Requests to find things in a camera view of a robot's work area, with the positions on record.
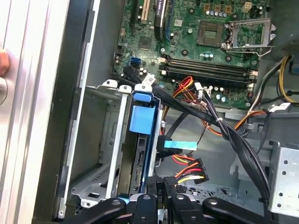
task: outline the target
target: orange wire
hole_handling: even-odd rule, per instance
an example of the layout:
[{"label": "orange wire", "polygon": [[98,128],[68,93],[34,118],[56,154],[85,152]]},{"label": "orange wire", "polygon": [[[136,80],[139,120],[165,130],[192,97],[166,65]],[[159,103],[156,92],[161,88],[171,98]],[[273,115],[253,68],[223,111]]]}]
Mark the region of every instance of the orange wire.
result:
[{"label": "orange wire", "polygon": [[182,173],[184,173],[187,169],[189,169],[189,168],[191,168],[191,167],[195,167],[196,165],[198,165],[198,162],[195,162],[194,164],[192,164],[192,165],[186,167],[185,169],[182,169],[179,173],[177,173],[177,174],[175,175],[175,177],[180,176],[180,175],[181,175]]}]

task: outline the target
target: blue plastic latch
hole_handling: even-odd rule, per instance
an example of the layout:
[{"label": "blue plastic latch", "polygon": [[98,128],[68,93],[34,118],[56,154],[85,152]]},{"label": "blue plastic latch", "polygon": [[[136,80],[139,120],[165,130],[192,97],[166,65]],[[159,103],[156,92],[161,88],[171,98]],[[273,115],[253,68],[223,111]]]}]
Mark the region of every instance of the blue plastic latch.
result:
[{"label": "blue plastic latch", "polygon": [[151,134],[155,116],[155,109],[144,106],[133,106],[130,131]]},{"label": "blue plastic latch", "polygon": [[195,141],[165,141],[164,148],[179,148],[196,151],[197,142]]},{"label": "blue plastic latch", "polygon": [[134,100],[142,101],[142,102],[150,102],[151,101],[151,94],[136,92],[133,96]]}]

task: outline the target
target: cable tie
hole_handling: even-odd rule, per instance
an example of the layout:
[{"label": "cable tie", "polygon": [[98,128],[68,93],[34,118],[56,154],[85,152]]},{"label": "cable tie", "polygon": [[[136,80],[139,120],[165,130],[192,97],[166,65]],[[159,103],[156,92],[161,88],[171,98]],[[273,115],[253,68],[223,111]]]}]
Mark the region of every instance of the cable tie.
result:
[{"label": "cable tie", "polygon": [[216,122],[219,122],[219,121],[223,121],[223,119],[222,118],[217,118]]}]

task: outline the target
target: metal bracket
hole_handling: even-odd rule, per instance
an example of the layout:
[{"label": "metal bracket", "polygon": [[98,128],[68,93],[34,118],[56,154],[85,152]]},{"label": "metal bracket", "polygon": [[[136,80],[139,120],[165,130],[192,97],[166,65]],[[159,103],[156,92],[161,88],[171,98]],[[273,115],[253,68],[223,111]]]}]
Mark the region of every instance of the metal bracket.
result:
[{"label": "metal bracket", "polygon": [[[239,37],[241,25],[252,26],[252,25],[259,25],[259,24],[263,24],[263,36],[261,39],[261,43],[245,44],[244,46],[240,46],[238,43],[238,37]],[[271,33],[272,31],[276,30],[276,27],[273,24],[271,24],[270,18],[232,21],[230,22],[228,29],[230,30],[231,37],[228,41],[228,44],[223,44],[223,46],[225,46],[226,48],[226,51],[234,52],[234,53],[251,53],[251,54],[257,54],[259,56],[264,56],[270,53],[271,48],[273,48],[272,46],[268,46],[268,44],[270,43],[271,40],[273,40],[276,37],[275,34]],[[251,52],[231,51],[231,49],[238,50],[238,49],[249,49],[249,48],[255,48],[255,49],[269,48],[269,50],[262,55],[260,55],[258,52],[253,52],[253,51]]]},{"label": "metal bracket", "polygon": [[271,212],[299,217],[299,150],[275,145],[271,162],[273,173],[270,203]]},{"label": "metal bracket", "polygon": [[117,81],[113,79],[108,79],[106,82],[103,83],[102,86],[117,89]]},{"label": "metal bracket", "polygon": [[153,92],[153,88],[150,85],[144,85],[144,84],[136,84],[134,90],[137,92],[148,92],[148,93]]},{"label": "metal bracket", "polygon": [[98,168],[83,181],[75,185],[71,194],[78,196],[81,199],[83,208],[90,208],[105,199],[106,189],[101,187],[106,183],[109,175],[109,165],[104,165]]}]

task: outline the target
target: red wire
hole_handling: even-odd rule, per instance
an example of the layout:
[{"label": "red wire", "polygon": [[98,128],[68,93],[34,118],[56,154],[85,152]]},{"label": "red wire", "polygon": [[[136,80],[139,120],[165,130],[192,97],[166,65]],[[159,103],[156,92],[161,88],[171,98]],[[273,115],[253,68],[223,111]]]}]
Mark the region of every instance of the red wire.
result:
[{"label": "red wire", "polygon": [[173,156],[171,156],[173,161],[175,161],[177,164],[179,165],[184,165],[184,166],[188,166],[188,163],[182,163],[182,162],[179,162],[179,161],[176,161],[175,158]]},{"label": "red wire", "polygon": [[187,170],[186,173],[193,172],[193,171],[201,171],[201,169],[198,169],[198,168],[195,168],[195,169],[189,169],[189,170]]}]

